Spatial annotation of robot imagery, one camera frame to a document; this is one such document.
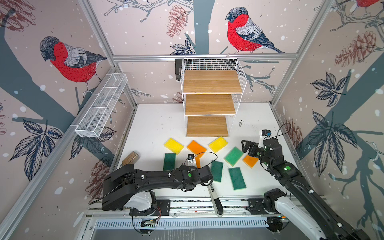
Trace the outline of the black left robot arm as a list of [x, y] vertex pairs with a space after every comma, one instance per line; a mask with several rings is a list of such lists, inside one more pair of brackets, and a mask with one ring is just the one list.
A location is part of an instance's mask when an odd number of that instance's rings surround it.
[[197, 185], [207, 186], [214, 180], [209, 166], [200, 169], [181, 165], [169, 171], [142, 171], [127, 164], [107, 175], [103, 181], [102, 210], [124, 207], [134, 195], [158, 189], [192, 191]]

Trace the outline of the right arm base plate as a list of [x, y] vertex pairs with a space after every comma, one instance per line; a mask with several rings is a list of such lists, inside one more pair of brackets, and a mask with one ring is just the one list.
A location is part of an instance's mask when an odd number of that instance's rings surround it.
[[251, 213], [251, 215], [267, 215], [264, 207], [263, 198], [251, 198], [248, 199], [248, 206], [246, 210]]

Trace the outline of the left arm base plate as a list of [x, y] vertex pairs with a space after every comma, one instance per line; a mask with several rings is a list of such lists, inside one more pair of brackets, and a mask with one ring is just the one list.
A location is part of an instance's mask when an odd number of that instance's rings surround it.
[[151, 207], [144, 211], [138, 211], [135, 208], [130, 210], [131, 217], [141, 216], [168, 216], [170, 214], [170, 200], [156, 200]]

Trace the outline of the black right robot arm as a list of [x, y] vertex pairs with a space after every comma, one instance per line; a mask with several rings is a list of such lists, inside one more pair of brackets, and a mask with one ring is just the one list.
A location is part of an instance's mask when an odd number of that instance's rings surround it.
[[283, 149], [276, 138], [263, 141], [263, 147], [252, 141], [242, 141], [243, 152], [259, 159], [275, 180], [303, 206], [298, 208], [279, 188], [265, 192], [263, 202], [250, 203], [251, 213], [265, 211], [287, 217], [310, 240], [368, 240], [361, 229], [355, 229], [343, 220], [311, 188], [306, 178], [292, 163], [285, 161]]

